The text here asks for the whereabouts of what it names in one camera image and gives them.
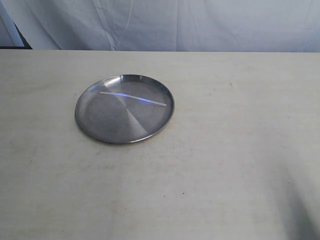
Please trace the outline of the thin clear purple plastic straw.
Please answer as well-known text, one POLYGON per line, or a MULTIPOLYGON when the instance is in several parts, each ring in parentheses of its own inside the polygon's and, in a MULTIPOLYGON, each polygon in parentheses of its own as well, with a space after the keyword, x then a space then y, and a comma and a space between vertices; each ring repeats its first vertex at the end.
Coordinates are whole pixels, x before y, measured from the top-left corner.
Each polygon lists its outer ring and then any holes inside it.
POLYGON ((110 96, 115 96, 115 97, 130 98, 130 99, 139 100, 139 101, 143 101, 143 102, 146 102, 146 103, 150 103, 150 104, 154 104, 154 105, 158 105, 158 106, 162 106, 162 107, 166 107, 167 106, 167 104, 162 103, 162 102, 158 102, 158 101, 154 101, 154 100, 150 100, 150 99, 142 98, 142 97, 138 97, 138 96, 133 96, 133 95, 125 94, 125 93, 106 92, 106 91, 100 91, 99 93, 102 94, 102 95, 110 95, 110 96))

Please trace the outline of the round silver metal plate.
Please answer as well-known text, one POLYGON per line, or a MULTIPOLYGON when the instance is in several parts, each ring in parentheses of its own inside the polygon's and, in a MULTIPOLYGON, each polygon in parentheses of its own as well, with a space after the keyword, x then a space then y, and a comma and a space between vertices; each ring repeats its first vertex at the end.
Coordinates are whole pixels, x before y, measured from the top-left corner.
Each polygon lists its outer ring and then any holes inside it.
POLYGON ((74 118, 88 137, 108 144, 130 144, 162 131, 174 111, 174 97, 163 83, 144 75, 121 74, 89 86, 76 102, 74 118), (123 93, 167 106, 99 92, 123 93))

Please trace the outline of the white panel with dark edge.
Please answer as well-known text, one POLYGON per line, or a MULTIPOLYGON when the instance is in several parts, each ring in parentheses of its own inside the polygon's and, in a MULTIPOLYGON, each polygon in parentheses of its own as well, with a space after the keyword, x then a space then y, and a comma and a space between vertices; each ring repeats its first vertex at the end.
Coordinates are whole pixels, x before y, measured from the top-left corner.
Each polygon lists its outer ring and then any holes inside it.
POLYGON ((32 50, 15 23, 9 16, 0 17, 0 48, 14 50, 32 50))

